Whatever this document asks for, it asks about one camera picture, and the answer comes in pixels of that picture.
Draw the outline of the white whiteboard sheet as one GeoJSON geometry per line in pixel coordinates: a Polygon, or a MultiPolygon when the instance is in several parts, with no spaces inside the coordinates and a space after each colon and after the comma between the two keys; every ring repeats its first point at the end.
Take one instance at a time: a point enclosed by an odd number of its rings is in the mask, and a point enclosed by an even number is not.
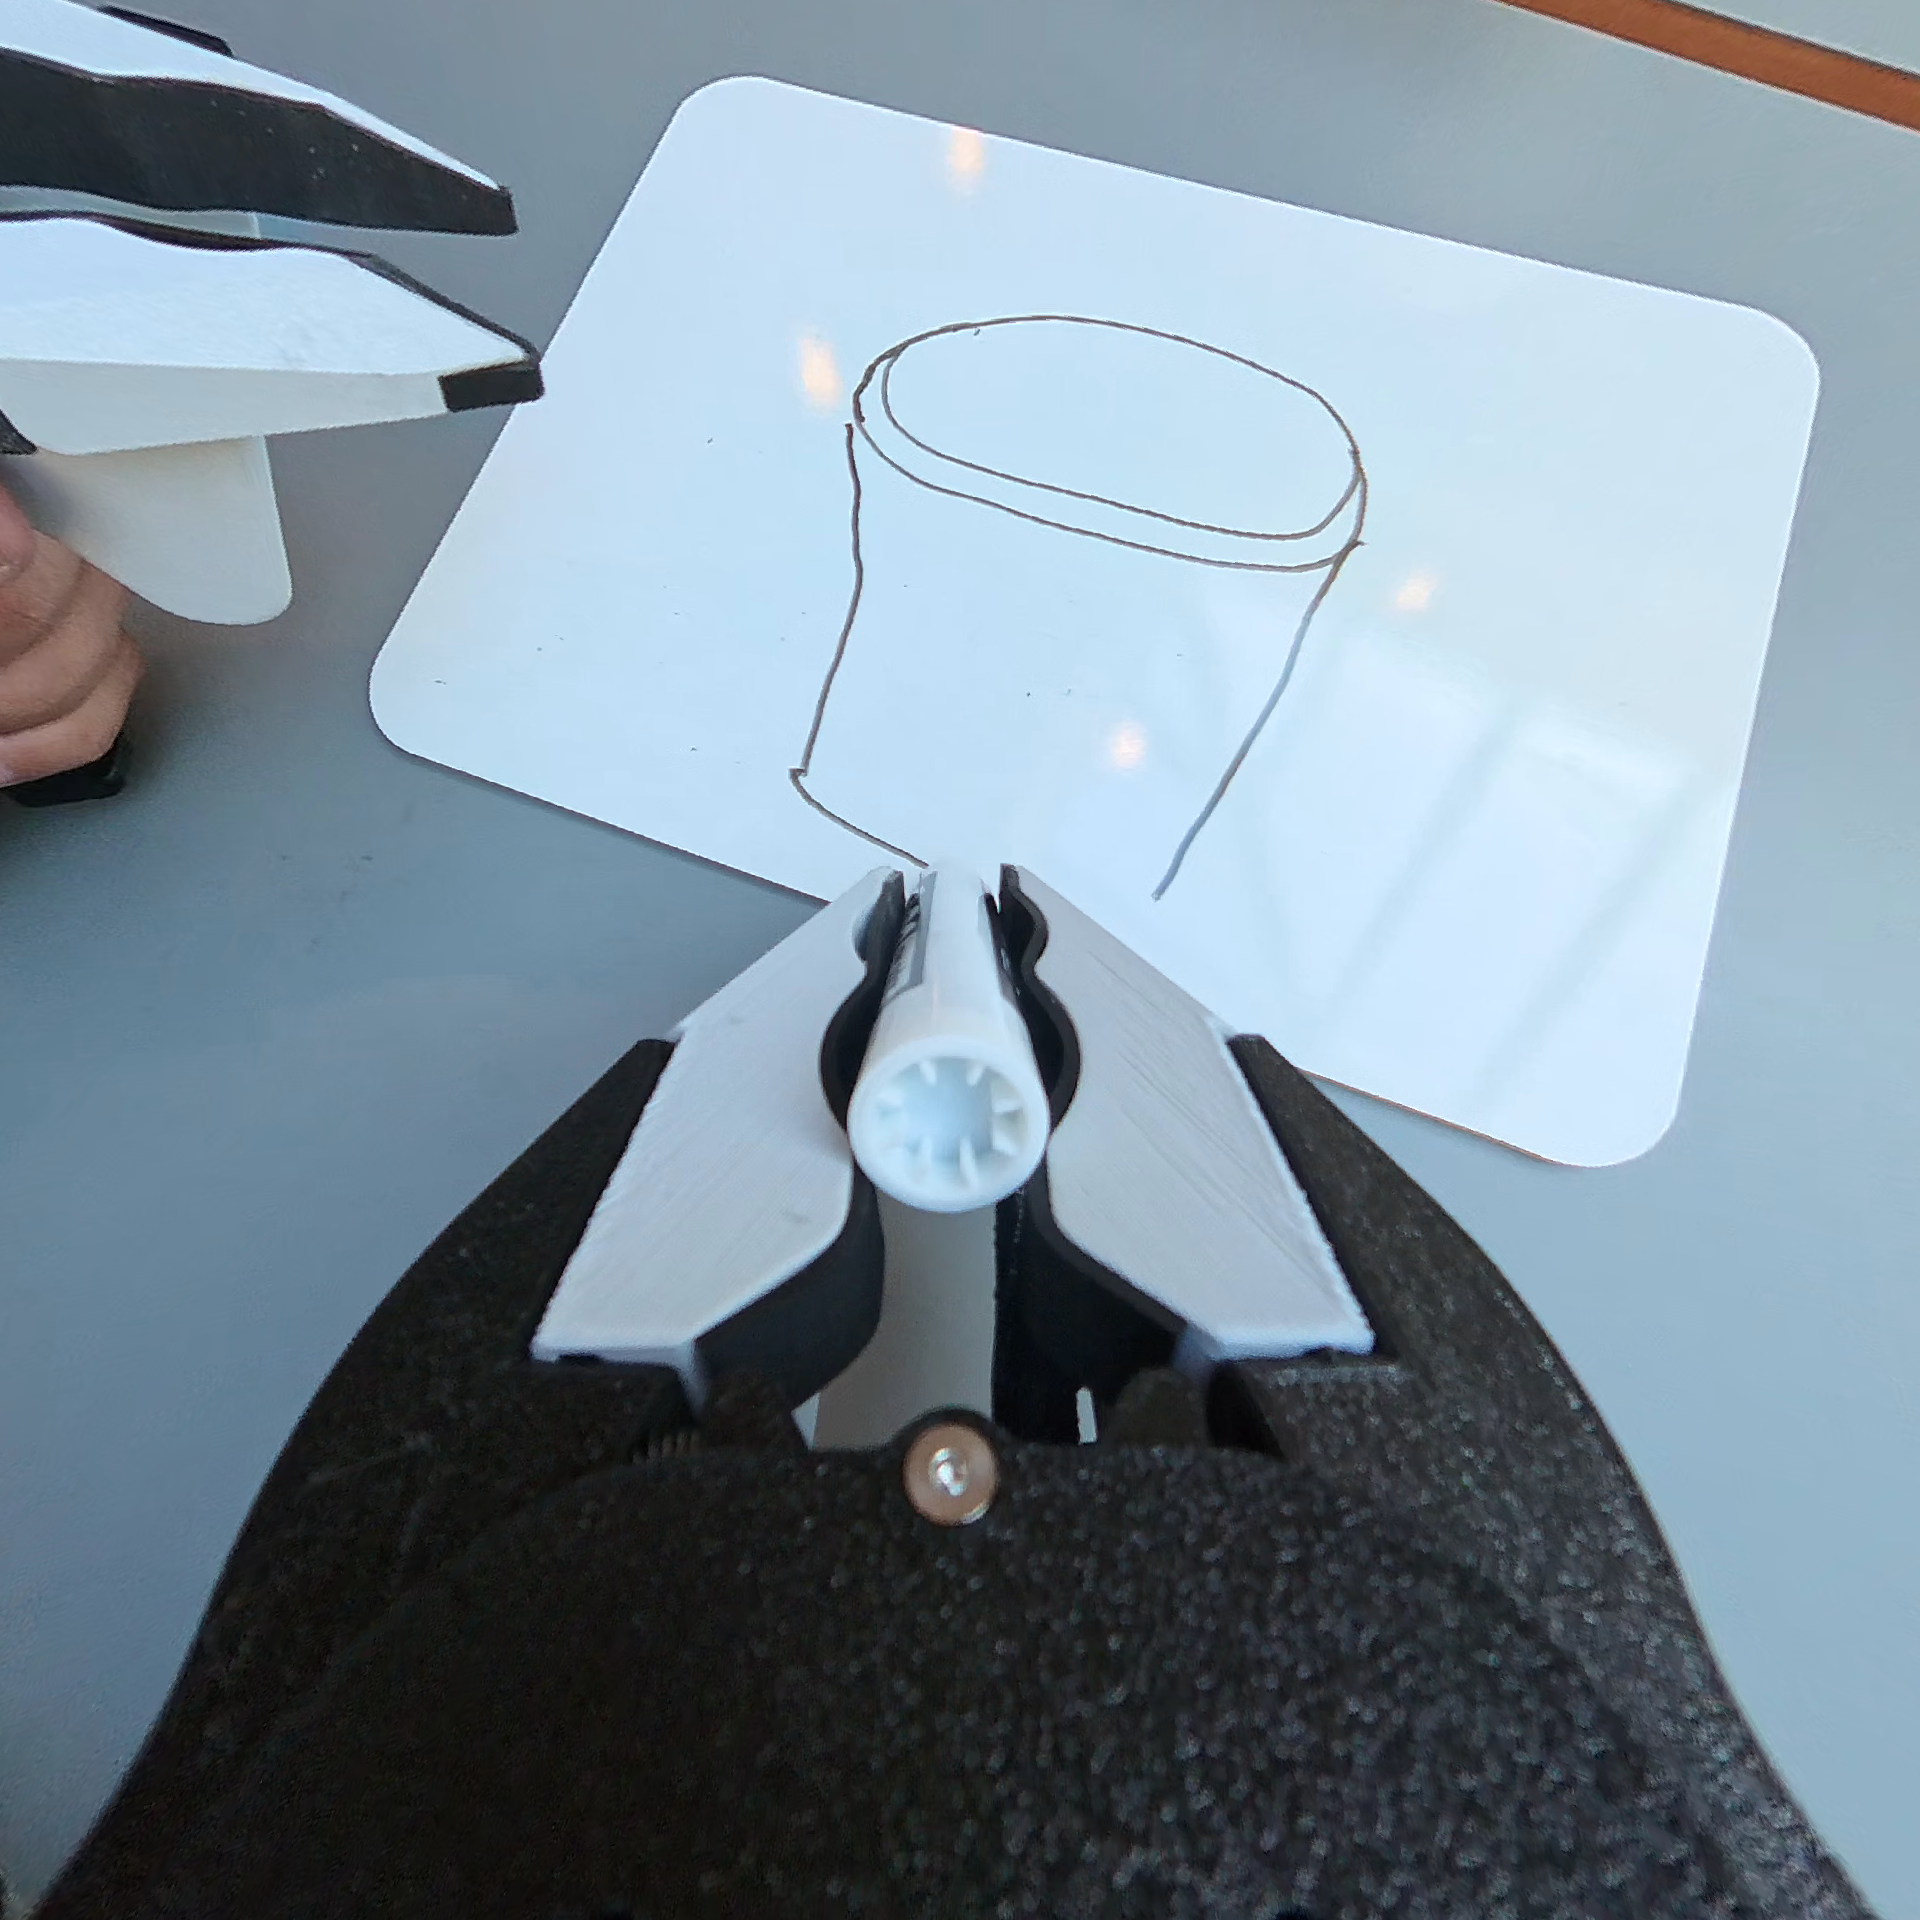
{"type": "Polygon", "coordinates": [[[375,661],[397,749],[821,899],[1023,863],[1313,1074],[1664,1134],[1785,323],[726,78],[545,385],[375,661]]]}

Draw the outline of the person's left hand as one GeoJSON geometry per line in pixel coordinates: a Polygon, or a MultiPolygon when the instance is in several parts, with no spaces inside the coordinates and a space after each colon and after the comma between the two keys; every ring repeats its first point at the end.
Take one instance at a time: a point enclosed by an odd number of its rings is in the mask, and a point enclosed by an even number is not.
{"type": "Polygon", "coordinates": [[[119,735],[140,680],[123,604],[2,492],[2,787],[86,766],[119,735]]]}

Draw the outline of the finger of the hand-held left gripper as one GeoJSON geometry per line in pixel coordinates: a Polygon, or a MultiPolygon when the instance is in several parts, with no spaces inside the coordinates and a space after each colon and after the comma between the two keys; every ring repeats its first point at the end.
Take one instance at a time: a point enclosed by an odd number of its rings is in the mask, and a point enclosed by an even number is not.
{"type": "Polygon", "coordinates": [[[86,4],[2,4],[2,208],[517,232],[498,183],[394,123],[216,35],[86,4]]]}
{"type": "Polygon", "coordinates": [[[542,395],[537,357],[355,251],[2,220],[2,443],[100,453],[542,395]]]}

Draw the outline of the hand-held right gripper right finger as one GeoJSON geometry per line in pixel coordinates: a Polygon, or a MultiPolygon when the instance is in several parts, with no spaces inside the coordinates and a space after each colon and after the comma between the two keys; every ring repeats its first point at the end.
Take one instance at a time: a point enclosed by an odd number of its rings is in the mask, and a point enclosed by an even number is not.
{"type": "Polygon", "coordinates": [[[1001,924],[1062,1042],[1059,1113],[1023,1191],[1016,1320],[1092,1403],[1176,1365],[1372,1352],[1223,1024],[1023,869],[1001,924]]]}

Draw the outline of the white dry-erase marker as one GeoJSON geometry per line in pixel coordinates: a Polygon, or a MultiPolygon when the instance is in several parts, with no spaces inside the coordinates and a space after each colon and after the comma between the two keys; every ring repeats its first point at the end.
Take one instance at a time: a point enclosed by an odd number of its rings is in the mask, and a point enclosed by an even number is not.
{"type": "Polygon", "coordinates": [[[875,1189],[919,1213],[997,1206],[1042,1162],[1042,1072],[966,863],[940,859],[919,879],[846,1130],[875,1189]]]}

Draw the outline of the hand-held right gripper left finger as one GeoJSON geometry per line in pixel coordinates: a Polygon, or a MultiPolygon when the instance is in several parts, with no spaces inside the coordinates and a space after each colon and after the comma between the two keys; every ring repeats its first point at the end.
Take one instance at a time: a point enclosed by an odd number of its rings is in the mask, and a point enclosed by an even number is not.
{"type": "Polygon", "coordinates": [[[831,1095],[905,911],[879,869],[696,1007],[533,1334],[537,1363],[671,1368],[688,1403],[758,1373],[806,1403],[880,1308],[875,1189],[831,1095]]]}

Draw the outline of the grey desk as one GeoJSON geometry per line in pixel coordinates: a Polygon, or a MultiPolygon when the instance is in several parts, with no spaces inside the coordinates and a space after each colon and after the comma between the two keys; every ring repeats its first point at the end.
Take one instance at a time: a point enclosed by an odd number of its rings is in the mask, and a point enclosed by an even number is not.
{"type": "MultiPolygon", "coordinates": [[[[1630,1449],[1719,1665],[1917,1916],[1917,136],[1497,4],[177,4],[501,180],[401,268],[537,340],[763,73],[1738,297],[1823,402],[1690,1074],[1570,1173],[1328,1086],[1630,1449]]],[[[416,1251],[802,901],[394,753],[364,677],[491,415],[274,453],[262,631],[146,618],[130,787],[2,811],[2,1872],[86,1834],[257,1478],[416,1251]]]]}

